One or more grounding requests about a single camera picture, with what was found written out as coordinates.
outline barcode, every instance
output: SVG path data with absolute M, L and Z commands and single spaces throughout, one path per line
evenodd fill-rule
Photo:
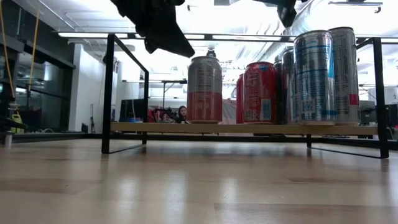
M 337 109 L 337 114 L 349 114 L 349 102 L 348 102 L 349 98 L 348 96 L 337 96 L 336 97 L 336 109 Z
M 246 110 L 245 115 L 246 115 L 246 120 L 250 121 L 251 120 L 251 110 Z
M 306 112 L 313 113 L 315 111 L 314 101 L 313 100 L 302 101 L 302 110 L 304 113 Z
M 261 114 L 263 121 L 271 120 L 271 100 L 270 99 L 262 99 L 261 100 Z

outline window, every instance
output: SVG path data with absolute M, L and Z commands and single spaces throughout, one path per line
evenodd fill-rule
M 34 60 L 31 92 L 28 96 L 32 56 L 19 54 L 17 66 L 16 103 L 26 133 L 46 130 L 68 130 L 72 71 L 55 66 L 41 58 Z
M 19 55 L 17 85 L 27 88 L 30 79 L 32 56 L 28 53 Z M 32 89 L 69 97 L 70 76 L 62 68 L 35 58 L 32 74 Z

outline soda can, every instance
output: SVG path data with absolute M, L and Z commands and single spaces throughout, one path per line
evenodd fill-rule
M 277 78 L 274 65 L 254 62 L 243 75 L 245 124 L 277 124 Z
M 282 83 L 284 124 L 296 122 L 294 49 L 287 47 L 282 53 Z
M 217 124 L 223 121 L 223 76 L 214 57 L 196 57 L 188 68 L 189 123 Z
M 275 57 L 274 69 L 277 77 L 277 122 L 278 124 L 284 123 L 284 110 L 283 110 L 283 90 L 282 90 L 282 57 L 278 55 Z
M 336 124 L 357 126 L 361 122 L 361 110 L 354 30 L 338 27 L 330 32 L 335 64 Z
M 236 124 L 243 124 L 243 74 L 236 82 Z
M 330 31 L 314 30 L 294 40 L 297 120 L 304 125 L 335 125 L 335 71 Z

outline can lid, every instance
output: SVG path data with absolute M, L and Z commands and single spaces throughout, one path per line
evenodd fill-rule
M 331 32 L 328 31 L 328 30 L 312 30 L 312 31 L 308 31 L 308 32 L 305 32 L 305 33 L 303 33 L 303 34 L 300 34 L 300 35 L 296 36 L 296 38 L 294 39 L 294 42 L 295 42 L 297 39 L 299 39 L 299 38 L 301 38 L 301 37 L 303 37 L 303 36 L 305 36 L 305 35 L 307 35 L 307 34 L 312 34 L 312 33 L 314 33 L 314 32 L 324 32 L 324 33 L 329 33 L 329 34 L 331 34 Z
M 270 63 L 270 62 L 253 62 L 253 63 L 250 63 L 249 65 L 247 65 L 246 68 L 251 65 L 269 65 L 271 67 L 274 67 L 274 64 Z
M 287 52 L 293 52 L 293 47 L 292 46 L 288 46 L 288 47 L 286 47 L 286 49 L 282 52 L 282 55 L 284 55 L 285 53 L 287 53 Z
M 281 62 L 281 61 L 282 61 L 282 59 L 281 59 L 280 55 L 276 55 L 275 63 L 278 63 L 278 62 Z
M 352 28 L 352 27 L 335 27 L 335 28 L 330 29 L 329 31 L 337 30 L 337 29 L 350 29 L 350 30 L 354 31 L 354 28 Z
M 217 62 L 219 62 L 219 60 L 215 57 L 210 57 L 210 56 L 199 56 L 199 57 L 194 57 L 191 62 L 193 62 L 194 60 L 200 60 L 200 59 L 207 59 L 207 60 L 216 60 Z

